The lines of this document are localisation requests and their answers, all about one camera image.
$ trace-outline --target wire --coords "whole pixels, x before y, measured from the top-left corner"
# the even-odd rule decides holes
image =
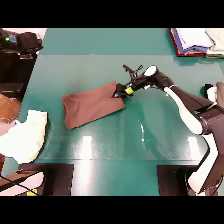
[[[212,192],[211,196],[213,196],[213,195],[218,191],[219,187],[220,187],[221,184],[222,184],[222,181],[223,181],[223,175],[222,175],[222,177],[221,177],[221,179],[220,179],[220,181],[219,181],[219,185],[218,185],[218,186],[216,187],[216,189]]]
[[[12,184],[14,184],[14,185],[18,185],[18,186],[20,186],[20,187],[25,188],[26,190],[32,192],[33,194],[35,194],[35,195],[37,195],[37,196],[41,196],[41,195],[37,194],[36,192],[34,192],[33,190],[29,189],[28,187],[25,187],[25,186],[23,186],[22,184],[18,184],[18,183],[16,183],[15,181],[12,181],[12,180],[9,180],[9,179],[6,178],[6,177],[3,177],[1,174],[0,174],[0,177],[1,177],[2,179],[4,179],[4,180],[9,181],[10,183],[12,183]]]

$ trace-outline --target teal tabletop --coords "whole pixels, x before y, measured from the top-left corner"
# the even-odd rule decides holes
[[[48,29],[19,120],[29,109],[48,112],[36,162],[74,163],[72,195],[159,195],[156,165],[198,164],[207,151],[173,100],[156,89],[139,90],[124,110],[66,129],[62,97],[112,80],[127,83],[123,64],[156,65],[198,96],[204,84],[224,79],[220,60],[176,57],[167,29]]]

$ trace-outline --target brown towel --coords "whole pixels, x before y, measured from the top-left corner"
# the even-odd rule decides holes
[[[224,83],[217,82],[217,103],[219,106],[224,108]]]
[[[122,98],[112,98],[116,81],[82,93],[62,98],[65,125],[71,130],[126,107]]]

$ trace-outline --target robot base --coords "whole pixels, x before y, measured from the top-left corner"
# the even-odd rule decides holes
[[[160,196],[196,196],[195,192],[187,187],[185,175],[194,165],[157,165],[158,185]],[[211,196],[214,188],[205,191],[205,196]]]

